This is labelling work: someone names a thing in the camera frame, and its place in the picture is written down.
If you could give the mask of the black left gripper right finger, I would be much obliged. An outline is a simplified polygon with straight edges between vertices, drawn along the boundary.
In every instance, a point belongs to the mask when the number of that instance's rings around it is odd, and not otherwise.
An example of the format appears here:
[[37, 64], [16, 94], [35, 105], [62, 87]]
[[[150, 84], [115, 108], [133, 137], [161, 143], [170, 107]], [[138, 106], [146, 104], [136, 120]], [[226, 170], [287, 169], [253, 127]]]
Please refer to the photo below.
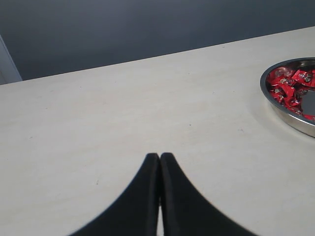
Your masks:
[[160, 157], [163, 229], [166, 236], [253, 236], [221, 213], [193, 186], [172, 153]]

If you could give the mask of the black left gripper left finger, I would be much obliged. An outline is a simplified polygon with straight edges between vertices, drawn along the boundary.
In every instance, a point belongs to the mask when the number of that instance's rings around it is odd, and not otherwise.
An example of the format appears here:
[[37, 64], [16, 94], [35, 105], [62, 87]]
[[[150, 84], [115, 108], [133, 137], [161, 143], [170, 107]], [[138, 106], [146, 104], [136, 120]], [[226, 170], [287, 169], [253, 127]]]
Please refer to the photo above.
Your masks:
[[160, 161], [148, 153], [123, 193], [73, 236], [155, 236], [160, 196]]

